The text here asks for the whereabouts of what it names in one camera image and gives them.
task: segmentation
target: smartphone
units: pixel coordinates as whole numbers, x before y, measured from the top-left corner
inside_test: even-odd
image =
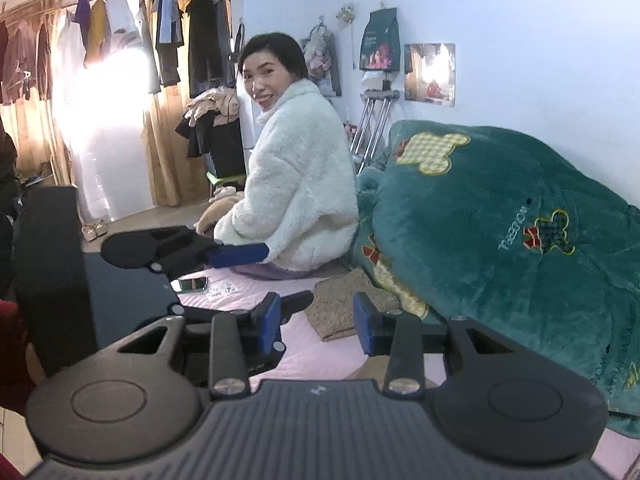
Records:
[[[190,280],[173,280],[171,286],[176,294],[187,294],[190,292],[204,292],[207,290],[206,278],[191,278]]]

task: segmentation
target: white fur coat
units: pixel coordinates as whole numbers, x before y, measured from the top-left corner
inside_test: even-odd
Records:
[[[289,86],[249,160],[244,199],[216,224],[225,244],[264,242],[264,261],[315,270],[349,249],[358,224],[354,171],[340,117],[316,85]]]

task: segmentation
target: yellow checkered bear patch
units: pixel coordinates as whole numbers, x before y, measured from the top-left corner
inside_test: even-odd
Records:
[[[415,134],[397,153],[398,164],[417,164],[418,170],[425,175],[438,176],[451,169],[449,155],[457,146],[471,142],[463,134],[437,136],[431,132]]]

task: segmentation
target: blanket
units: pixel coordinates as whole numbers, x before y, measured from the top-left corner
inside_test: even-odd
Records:
[[[469,316],[588,378],[639,438],[640,211],[523,133],[401,121],[390,138],[358,178],[354,263],[425,322]]]

